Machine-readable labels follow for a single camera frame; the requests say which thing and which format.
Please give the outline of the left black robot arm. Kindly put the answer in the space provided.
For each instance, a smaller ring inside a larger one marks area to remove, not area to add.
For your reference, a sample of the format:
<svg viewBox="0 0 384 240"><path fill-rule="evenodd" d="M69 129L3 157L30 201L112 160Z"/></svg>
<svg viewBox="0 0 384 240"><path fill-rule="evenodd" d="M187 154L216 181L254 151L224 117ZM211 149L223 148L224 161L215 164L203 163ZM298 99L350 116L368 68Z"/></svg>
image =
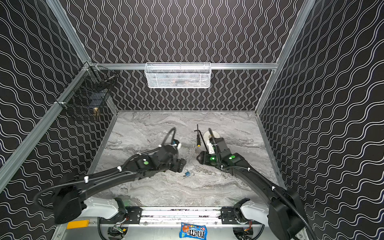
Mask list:
<svg viewBox="0 0 384 240"><path fill-rule="evenodd" d="M100 192L160 172L181 173L186 160L179 157L181 144L175 139L176 132L176 128L171 128L157 148L136 153L120 166L41 190L33 202L40 209L53 213L56 224L64 224L88 210L86 201Z"/></svg>

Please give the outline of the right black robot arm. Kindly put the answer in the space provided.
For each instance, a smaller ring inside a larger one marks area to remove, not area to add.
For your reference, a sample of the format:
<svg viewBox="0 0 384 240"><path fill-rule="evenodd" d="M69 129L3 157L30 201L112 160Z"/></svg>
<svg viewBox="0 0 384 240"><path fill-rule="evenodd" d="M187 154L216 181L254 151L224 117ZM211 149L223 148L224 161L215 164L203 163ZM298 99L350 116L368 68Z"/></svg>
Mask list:
<svg viewBox="0 0 384 240"><path fill-rule="evenodd" d="M307 229L311 240L317 238L297 192L286 190L267 179L243 156L232 153L224 138L215 134L212 129L201 137L206 149L198 155L198 162L240 179L265 203L263 207L249 199L239 201L234 207L237 221L261 223L269 227L279 240L294 239L302 229Z"/></svg>

